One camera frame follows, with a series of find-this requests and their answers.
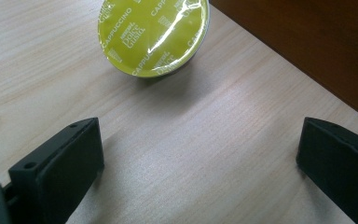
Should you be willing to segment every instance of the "screw hole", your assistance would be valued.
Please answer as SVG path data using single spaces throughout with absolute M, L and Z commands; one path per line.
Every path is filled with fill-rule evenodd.
M 32 169 L 36 167 L 36 162 L 28 162 L 27 164 L 24 165 L 25 169 Z

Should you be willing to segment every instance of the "yellow coffee capsule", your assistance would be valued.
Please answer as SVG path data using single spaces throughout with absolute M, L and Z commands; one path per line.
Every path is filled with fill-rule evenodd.
M 158 77 L 193 57 L 209 19 L 208 0 L 105 0 L 98 33 L 103 53 L 117 69 Z

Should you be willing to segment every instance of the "black clamp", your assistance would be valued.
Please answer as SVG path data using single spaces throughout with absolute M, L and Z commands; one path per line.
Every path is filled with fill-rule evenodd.
M 358 135 L 334 123 L 305 118 L 297 164 L 358 223 Z
M 0 224 L 65 223 L 102 170 L 98 119 L 67 126 L 8 170 Z

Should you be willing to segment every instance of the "light wooden surface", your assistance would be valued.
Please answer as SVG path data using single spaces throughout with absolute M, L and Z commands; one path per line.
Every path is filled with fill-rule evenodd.
M 351 223 L 296 167 L 303 119 L 358 113 L 214 7 L 191 63 L 124 75 L 102 1 L 0 1 L 0 182 L 66 125 L 100 119 L 105 170 L 68 223 Z

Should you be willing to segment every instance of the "dark wooden furniture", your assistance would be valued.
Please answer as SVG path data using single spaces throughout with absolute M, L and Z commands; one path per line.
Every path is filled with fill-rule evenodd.
M 358 1 L 210 2 L 358 111 Z

